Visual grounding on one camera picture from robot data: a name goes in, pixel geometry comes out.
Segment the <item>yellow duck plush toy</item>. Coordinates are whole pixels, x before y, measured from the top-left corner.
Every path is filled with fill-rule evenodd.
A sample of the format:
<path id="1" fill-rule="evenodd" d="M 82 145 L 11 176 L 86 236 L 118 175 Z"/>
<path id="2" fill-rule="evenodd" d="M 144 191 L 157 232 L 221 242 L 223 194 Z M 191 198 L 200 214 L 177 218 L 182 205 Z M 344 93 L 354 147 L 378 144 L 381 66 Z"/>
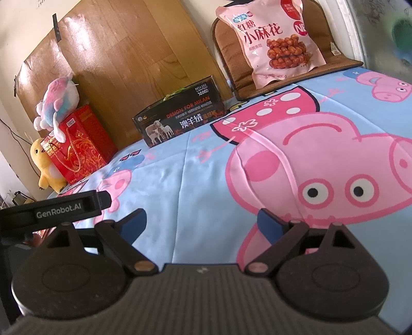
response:
<path id="1" fill-rule="evenodd" d="M 67 186 L 67 180 L 56 168 L 51 158 L 42 147 L 42 138 L 35 140 L 30 148 L 31 159 L 40 171 L 38 186 L 40 189 L 51 188 L 57 194 Z"/>

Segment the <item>red gift bag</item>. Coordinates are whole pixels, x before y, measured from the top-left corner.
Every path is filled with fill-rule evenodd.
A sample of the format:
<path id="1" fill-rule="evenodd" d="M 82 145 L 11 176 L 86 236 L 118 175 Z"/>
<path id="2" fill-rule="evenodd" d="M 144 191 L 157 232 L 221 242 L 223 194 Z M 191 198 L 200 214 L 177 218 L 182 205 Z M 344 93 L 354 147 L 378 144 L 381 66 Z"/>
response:
<path id="1" fill-rule="evenodd" d="M 48 135 L 43 149 L 69 184 L 88 177 L 107 165 L 117 147 L 89 105 L 84 105 L 59 125 L 66 136 L 64 143 Z"/>

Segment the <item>cartoon pig bed sheet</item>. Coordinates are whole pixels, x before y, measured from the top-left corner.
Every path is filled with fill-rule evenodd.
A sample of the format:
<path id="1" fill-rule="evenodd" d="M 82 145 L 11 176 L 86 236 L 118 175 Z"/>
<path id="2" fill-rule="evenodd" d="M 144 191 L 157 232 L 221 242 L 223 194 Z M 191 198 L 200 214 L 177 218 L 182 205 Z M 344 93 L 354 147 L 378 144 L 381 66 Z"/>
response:
<path id="1" fill-rule="evenodd" d="M 348 226 L 386 272 L 380 316 L 411 324 L 411 81 L 353 68 L 234 106 L 161 145 L 139 141 L 68 194 L 105 190 L 103 219 L 142 208 L 134 247 L 156 262 L 237 263 L 266 250 L 269 209 Z"/>

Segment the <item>pink blue plush toy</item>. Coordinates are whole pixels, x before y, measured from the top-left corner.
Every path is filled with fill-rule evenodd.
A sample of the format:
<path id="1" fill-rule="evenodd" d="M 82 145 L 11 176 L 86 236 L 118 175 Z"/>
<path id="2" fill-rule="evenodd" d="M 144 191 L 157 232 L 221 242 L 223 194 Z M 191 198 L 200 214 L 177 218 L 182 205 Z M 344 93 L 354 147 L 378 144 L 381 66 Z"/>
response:
<path id="1" fill-rule="evenodd" d="M 37 117 L 33 127 L 37 130 L 52 131 L 55 139 L 64 143 L 66 135 L 59 125 L 75 111 L 80 101 L 73 74 L 53 80 L 46 89 L 43 99 L 36 105 Z"/>

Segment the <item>black sheep-print cardboard box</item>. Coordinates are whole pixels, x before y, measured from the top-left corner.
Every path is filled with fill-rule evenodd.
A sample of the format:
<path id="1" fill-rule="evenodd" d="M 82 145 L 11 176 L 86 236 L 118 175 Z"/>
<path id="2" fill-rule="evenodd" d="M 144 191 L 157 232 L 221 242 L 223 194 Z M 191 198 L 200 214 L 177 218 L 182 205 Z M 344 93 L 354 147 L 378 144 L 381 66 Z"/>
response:
<path id="1" fill-rule="evenodd" d="M 226 115 L 212 76 L 165 96 L 133 117 L 148 147 L 160 145 Z"/>

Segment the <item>brown seat cushion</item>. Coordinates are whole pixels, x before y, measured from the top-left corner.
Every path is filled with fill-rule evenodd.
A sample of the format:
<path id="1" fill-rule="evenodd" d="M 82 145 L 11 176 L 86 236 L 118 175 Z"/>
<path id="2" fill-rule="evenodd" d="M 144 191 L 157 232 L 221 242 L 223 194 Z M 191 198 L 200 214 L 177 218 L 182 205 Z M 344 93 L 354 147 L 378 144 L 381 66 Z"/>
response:
<path id="1" fill-rule="evenodd" d="M 216 16 L 214 44 L 240 101 L 362 66 L 334 44 L 316 1 L 234 1 Z"/>

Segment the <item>wooden headboard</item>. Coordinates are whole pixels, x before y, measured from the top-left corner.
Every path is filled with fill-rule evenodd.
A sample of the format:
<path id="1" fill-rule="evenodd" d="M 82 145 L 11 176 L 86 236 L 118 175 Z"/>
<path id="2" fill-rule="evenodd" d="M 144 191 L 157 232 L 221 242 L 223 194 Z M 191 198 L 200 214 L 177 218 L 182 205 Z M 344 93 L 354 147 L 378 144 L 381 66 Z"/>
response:
<path id="1" fill-rule="evenodd" d="M 72 75 L 81 103 L 119 149 L 138 141 L 132 118 L 167 94 L 226 79 L 179 1 L 81 1 L 24 60 L 17 95 L 29 118 L 52 80 Z"/>

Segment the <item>pink fried-twist snack bag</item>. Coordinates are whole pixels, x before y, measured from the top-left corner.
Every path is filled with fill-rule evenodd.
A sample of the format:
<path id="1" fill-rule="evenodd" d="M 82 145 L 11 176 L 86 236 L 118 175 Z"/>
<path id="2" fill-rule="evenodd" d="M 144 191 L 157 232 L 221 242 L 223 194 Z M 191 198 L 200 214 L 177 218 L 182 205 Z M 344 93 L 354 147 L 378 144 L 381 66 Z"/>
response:
<path id="1" fill-rule="evenodd" d="M 302 1 L 219 6 L 216 15 L 236 33 L 258 89 L 326 65 L 305 28 Z"/>

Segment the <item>white framed glass door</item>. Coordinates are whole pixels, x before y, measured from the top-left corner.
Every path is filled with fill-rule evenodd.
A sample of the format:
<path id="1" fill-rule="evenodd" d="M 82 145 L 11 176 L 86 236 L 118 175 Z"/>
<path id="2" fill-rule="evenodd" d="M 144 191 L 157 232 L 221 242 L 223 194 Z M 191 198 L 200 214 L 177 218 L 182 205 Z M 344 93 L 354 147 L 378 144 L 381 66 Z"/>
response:
<path id="1" fill-rule="evenodd" d="M 411 1 L 319 1 L 339 50 L 411 83 Z"/>

